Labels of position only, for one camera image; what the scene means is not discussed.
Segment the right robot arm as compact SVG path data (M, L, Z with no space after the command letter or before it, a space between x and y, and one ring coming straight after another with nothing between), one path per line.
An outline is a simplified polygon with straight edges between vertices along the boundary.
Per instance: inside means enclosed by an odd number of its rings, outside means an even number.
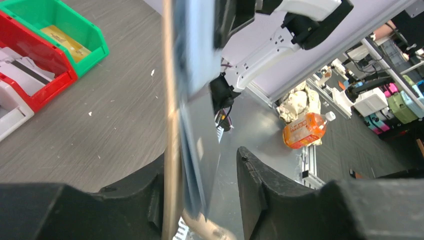
M321 44L353 8L349 0L219 0L214 33L219 48L251 24L256 13L285 12L285 16L268 40L211 81L214 112L232 108L246 86L281 59Z

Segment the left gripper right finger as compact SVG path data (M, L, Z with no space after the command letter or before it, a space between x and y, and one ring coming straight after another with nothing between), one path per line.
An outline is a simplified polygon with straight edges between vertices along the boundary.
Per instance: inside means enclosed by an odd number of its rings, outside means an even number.
M246 147L236 153L247 240L421 240L424 173L333 180L308 188L263 163Z

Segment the orange drink bottle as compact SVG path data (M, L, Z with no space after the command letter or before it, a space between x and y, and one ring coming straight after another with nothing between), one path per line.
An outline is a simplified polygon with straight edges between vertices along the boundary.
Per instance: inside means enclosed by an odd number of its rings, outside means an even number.
M325 114L307 113L284 127L283 141L291 149L307 147L320 140L326 133L328 123L335 119L332 111Z

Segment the white cards in red bin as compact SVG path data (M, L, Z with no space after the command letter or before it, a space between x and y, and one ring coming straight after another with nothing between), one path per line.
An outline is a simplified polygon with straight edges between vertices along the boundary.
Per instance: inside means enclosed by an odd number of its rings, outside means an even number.
M0 73L17 82L30 97L55 79L55 74L38 67L28 56L9 47L0 49Z

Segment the crumpled white cloth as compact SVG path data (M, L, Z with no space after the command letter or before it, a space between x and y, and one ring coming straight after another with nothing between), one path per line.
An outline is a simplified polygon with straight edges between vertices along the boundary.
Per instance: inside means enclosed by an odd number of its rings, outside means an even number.
M302 82L281 98L277 112L279 118L284 121L286 126L308 113L322 115L320 96L315 90L308 87L305 82ZM319 146L321 144L322 139L310 145Z

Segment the green plastic bin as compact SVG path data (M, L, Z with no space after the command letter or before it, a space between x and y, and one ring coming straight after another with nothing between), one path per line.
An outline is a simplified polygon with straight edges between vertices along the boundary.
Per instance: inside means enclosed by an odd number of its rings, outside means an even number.
M60 0L4 0L0 9L62 50L79 77L110 53L101 30Z

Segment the red plastic bin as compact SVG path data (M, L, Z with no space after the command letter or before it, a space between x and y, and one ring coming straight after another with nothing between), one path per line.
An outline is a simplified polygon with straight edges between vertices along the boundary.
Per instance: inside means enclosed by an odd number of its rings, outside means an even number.
M0 13L0 80L10 85L34 113L77 79L57 46Z

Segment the white plastic bin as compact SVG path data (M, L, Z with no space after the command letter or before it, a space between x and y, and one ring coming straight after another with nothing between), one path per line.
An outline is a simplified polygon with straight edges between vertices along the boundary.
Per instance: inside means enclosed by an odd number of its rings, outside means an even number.
M0 81L0 141L34 116L34 111L6 82Z

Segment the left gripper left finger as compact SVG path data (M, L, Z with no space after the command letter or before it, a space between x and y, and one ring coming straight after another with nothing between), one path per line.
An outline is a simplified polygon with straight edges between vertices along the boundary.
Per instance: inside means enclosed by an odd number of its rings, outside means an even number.
M164 155L134 173L84 192L65 183L3 183L3 240L159 240Z

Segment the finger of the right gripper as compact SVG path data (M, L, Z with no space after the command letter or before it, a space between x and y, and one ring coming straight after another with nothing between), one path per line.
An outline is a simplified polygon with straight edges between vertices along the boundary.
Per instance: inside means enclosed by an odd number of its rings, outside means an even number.
M223 49L230 38L255 19L255 0L216 0L214 48Z

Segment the gold card in green bin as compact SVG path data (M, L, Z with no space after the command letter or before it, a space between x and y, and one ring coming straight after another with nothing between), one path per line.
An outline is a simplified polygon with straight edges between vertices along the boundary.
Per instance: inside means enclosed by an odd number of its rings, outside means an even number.
M80 62L82 59L86 58L91 53L89 49L87 49L79 42L74 40L72 37L64 33L55 25L44 27L41 29L41 31L52 39L54 39L61 46L65 47L76 63Z

